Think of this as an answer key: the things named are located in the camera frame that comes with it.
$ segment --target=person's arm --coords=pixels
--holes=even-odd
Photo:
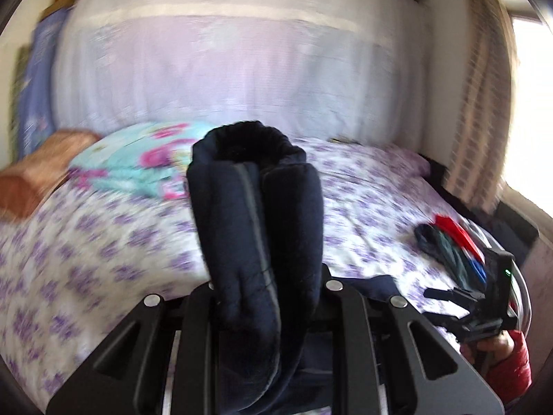
[[[522,332],[503,331],[497,337],[480,340],[476,348],[494,354],[494,365],[485,379],[504,404],[521,397],[530,387],[532,373]],[[474,363],[472,350],[467,345],[461,345],[461,354]]]

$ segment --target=brown pillow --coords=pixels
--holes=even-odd
[[[30,217],[67,177],[71,160],[100,136],[90,131],[59,130],[30,155],[0,172],[0,217]]]

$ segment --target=sheer curtain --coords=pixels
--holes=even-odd
[[[417,150],[428,34],[413,0],[79,0],[54,68],[56,123],[259,119]]]

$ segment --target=hand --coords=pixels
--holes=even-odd
[[[515,342],[507,331],[502,331],[499,335],[495,337],[480,340],[476,344],[476,349],[478,351],[492,352],[494,357],[491,366],[494,366],[496,363],[505,360],[513,353],[515,349]],[[471,347],[466,345],[465,343],[461,345],[461,355],[469,363],[475,363],[475,351],[473,351]]]

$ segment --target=striped curtain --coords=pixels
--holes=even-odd
[[[513,26],[499,0],[470,0],[465,90],[444,188],[491,213],[504,185],[515,70]]]

